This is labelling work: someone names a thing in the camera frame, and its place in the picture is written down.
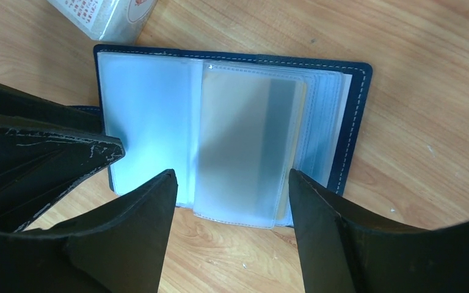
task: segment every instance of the white stitching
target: white stitching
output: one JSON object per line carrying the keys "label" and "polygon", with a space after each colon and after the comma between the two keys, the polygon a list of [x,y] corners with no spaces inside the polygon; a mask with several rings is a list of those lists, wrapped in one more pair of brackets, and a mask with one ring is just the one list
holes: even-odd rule
{"label": "white stitching", "polygon": [[83,108],[81,106],[71,106],[71,108],[75,108],[75,109],[78,109],[78,110],[92,110],[92,111],[101,112],[101,109],[99,107],[97,107],[97,108]]}
{"label": "white stitching", "polygon": [[[143,52],[143,51],[120,51],[120,50],[101,50],[100,52],[117,52],[117,53],[138,53],[138,54],[145,54],[145,55],[167,55],[167,56],[175,56],[175,57],[195,57],[195,58],[205,58],[205,59],[231,59],[231,60],[243,60],[243,61],[261,61],[261,62],[270,62],[270,63],[278,63],[278,64],[291,64],[291,62],[285,62],[285,61],[273,61],[273,60],[261,60],[261,59],[245,59],[245,58],[234,58],[234,57],[223,57],[223,56],[200,56],[200,55],[179,55],[179,54],[169,54],[166,52],[161,52],[161,53],[156,53],[156,52]],[[360,92],[358,93],[357,97],[357,107],[355,108],[355,114],[353,117],[353,125],[352,125],[352,130],[349,132],[349,138],[348,138],[348,146],[346,147],[346,151],[344,154],[344,161],[343,161],[343,166],[341,168],[341,173],[339,176],[339,183],[337,184],[337,189],[336,193],[339,192],[339,189],[341,187],[341,182],[343,180],[343,173],[344,173],[344,168],[346,166],[346,155],[349,152],[349,146],[351,142],[351,137],[353,135],[353,128],[355,126],[355,119],[357,118],[357,110],[358,110],[358,105],[360,105],[360,99],[362,98],[362,91],[364,91],[364,82],[366,81],[366,71],[360,68],[355,68],[355,67],[341,67],[338,65],[326,65],[326,64],[318,64],[318,63],[296,63],[292,62],[292,64],[297,64],[297,65],[305,65],[305,66],[320,66],[320,67],[328,67],[328,68],[342,68],[342,69],[351,69],[355,71],[360,71],[362,72],[362,82],[360,84]]]}

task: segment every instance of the wooden table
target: wooden table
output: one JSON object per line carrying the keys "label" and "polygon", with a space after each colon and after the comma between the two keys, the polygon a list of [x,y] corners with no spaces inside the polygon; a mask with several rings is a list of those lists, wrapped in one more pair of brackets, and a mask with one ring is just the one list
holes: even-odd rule
{"label": "wooden table", "polygon": [[[469,1],[159,0],[140,45],[369,62],[345,197],[423,228],[469,219]],[[97,105],[92,46],[45,0],[0,1],[0,82]],[[102,172],[33,225],[115,198]],[[294,232],[176,209],[161,292],[303,291]]]}

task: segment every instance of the navy blue card holder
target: navy blue card holder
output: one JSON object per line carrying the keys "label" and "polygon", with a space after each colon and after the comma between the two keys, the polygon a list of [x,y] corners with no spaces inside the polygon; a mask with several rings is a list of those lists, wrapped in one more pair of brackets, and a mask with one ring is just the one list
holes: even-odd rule
{"label": "navy blue card holder", "polygon": [[109,169],[117,194],[172,168],[177,206],[257,228],[293,225],[291,168],[343,194],[369,64],[117,45],[94,54],[104,129],[126,150]]}

